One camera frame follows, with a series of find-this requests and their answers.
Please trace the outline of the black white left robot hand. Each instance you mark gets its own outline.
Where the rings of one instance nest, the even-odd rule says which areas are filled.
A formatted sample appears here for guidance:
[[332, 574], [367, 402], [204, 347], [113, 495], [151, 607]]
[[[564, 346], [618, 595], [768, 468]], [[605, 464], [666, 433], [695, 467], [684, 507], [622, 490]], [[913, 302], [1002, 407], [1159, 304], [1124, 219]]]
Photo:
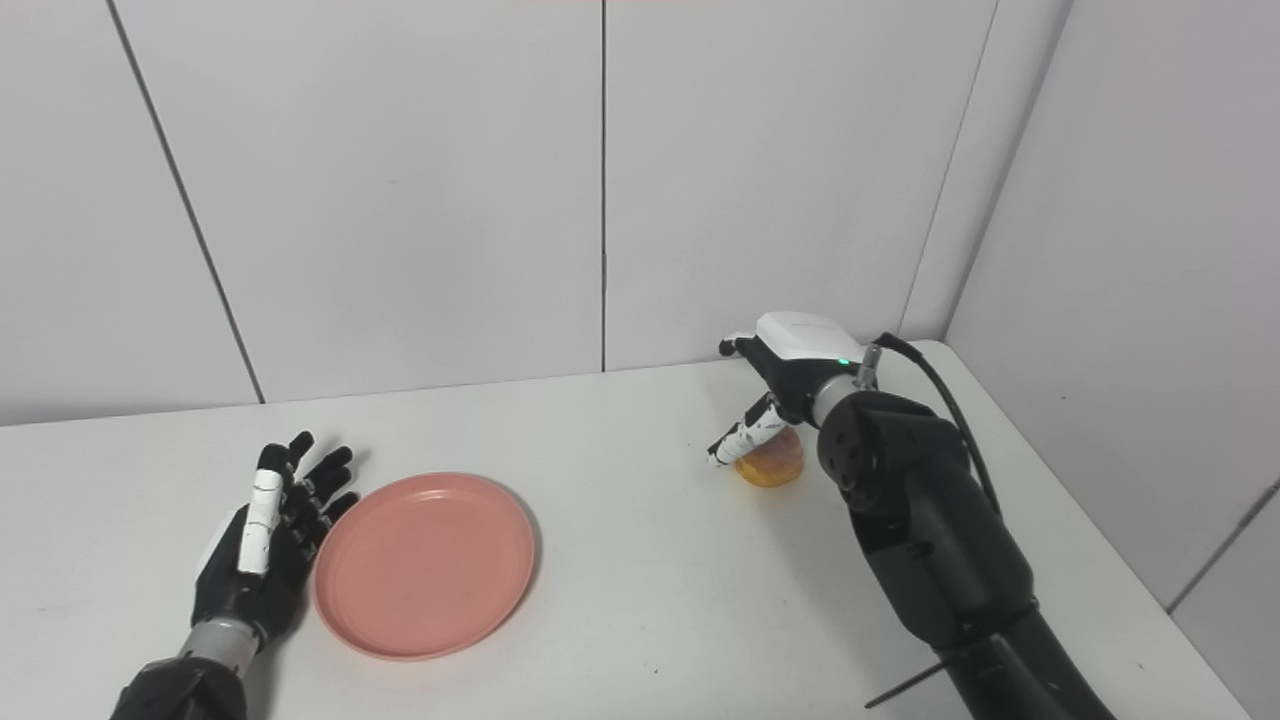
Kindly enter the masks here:
[[348, 488], [348, 446], [300, 470], [314, 445], [303, 430], [287, 445], [262, 447], [250, 501], [230, 516], [196, 579], [192, 625], [237, 623], [256, 651], [291, 629], [323, 544], [360, 500]]

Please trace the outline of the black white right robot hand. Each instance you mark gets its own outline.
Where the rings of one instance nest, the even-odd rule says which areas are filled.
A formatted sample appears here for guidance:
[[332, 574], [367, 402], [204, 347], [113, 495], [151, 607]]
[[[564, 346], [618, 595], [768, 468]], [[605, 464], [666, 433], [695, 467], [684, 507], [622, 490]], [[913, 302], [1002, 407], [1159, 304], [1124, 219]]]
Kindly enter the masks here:
[[867, 355], [867, 346], [829, 318], [788, 311], [764, 314], [755, 331], [728, 334], [717, 350], [722, 357], [746, 359], [765, 392], [707, 450], [713, 466], [746, 457], [786, 427], [815, 427], [820, 391], [838, 377], [855, 377]]

